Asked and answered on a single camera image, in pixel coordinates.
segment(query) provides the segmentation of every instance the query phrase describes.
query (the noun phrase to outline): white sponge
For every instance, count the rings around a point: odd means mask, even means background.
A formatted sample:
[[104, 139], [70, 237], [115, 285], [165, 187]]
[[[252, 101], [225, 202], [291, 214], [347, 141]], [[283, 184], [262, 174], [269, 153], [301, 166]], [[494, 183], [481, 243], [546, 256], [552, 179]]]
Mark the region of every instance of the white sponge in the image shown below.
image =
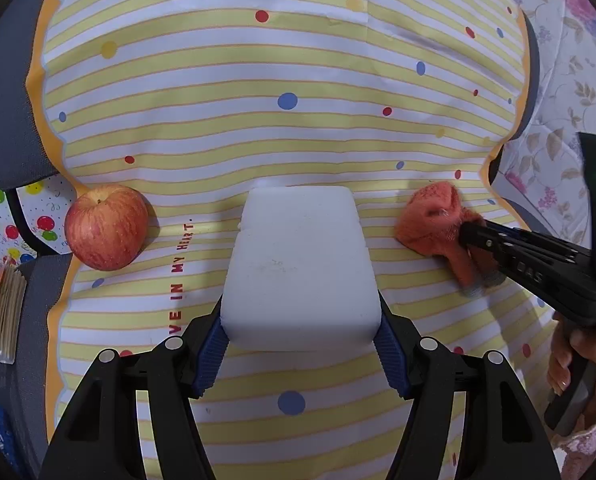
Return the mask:
[[251, 190], [229, 263], [221, 321], [237, 347], [313, 351], [370, 344], [380, 300], [346, 187]]

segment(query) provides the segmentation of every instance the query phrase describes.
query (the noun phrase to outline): orange plush toy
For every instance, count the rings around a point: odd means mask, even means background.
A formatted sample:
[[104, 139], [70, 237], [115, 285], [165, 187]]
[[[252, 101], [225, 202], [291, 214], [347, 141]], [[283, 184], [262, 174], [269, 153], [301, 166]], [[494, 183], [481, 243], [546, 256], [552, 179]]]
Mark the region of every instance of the orange plush toy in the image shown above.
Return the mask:
[[416, 191], [402, 210], [396, 239], [423, 256], [446, 257], [463, 291], [473, 295], [480, 291], [481, 283], [499, 285], [505, 276], [491, 253], [475, 247], [466, 250], [458, 243], [463, 222], [484, 225], [482, 216], [462, 207], [454, 186], [435, 182]]

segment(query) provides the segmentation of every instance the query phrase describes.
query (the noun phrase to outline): red balloon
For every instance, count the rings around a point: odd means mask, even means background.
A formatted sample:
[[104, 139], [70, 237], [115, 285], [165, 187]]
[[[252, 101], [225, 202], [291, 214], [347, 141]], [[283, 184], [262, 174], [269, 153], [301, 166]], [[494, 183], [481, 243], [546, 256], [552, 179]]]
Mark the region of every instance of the red balloon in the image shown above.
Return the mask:
[[53, 221], [53, 218], [48, 216], [41, 216], [38, 218], [38, 227], [43, 231], [53, 231], [55, 226], [56, 223]]
[[6, 236], [8, 238], [11, 238], [11, 240], [15, 240], [20, 235], [20, 233], [17, 230], [17, 227], [14, 225], [7, 225], [4, 232], [6, 233]]

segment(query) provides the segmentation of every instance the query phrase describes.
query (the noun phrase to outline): blue gripper pad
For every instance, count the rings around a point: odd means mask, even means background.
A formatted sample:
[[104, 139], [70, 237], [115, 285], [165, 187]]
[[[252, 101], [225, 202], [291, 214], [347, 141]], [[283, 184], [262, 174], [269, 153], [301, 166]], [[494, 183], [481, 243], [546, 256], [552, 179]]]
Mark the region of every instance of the blue gripper pad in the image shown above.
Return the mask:
[[220, 316], [218, 316], [211, 325], [198, 354], [198, 371], [191, 385], [195, 399], [202, 397], [205, 390], [213, 386], [228, 344], [229, 338], [224, 332]]
[[396, 390], [400, 397], [407, 397], [411, 389], [407, 377], [407, 356], [402, 351], [398, 339], [389, 325], [389, 320], [384, 314], [382, 314], [380, 328], [373, 338], [373, 344], [378, 352], [389, 386]]

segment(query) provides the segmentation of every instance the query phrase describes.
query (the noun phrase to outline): pink sleeve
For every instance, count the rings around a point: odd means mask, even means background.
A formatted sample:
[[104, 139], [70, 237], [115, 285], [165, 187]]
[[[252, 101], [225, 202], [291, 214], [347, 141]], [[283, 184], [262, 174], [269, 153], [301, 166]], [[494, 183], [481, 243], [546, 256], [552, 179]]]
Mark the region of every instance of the pink sleeve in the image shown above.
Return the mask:
[[[582, 427], [581, 416], [576, 429]], [[564, 457], [562, 480], [578, 480], [596, 458], [596, 423], [588, 430], [574, 430], [568, 437], [555, 436], [552, 446], [556, 459], [559, 455]]]

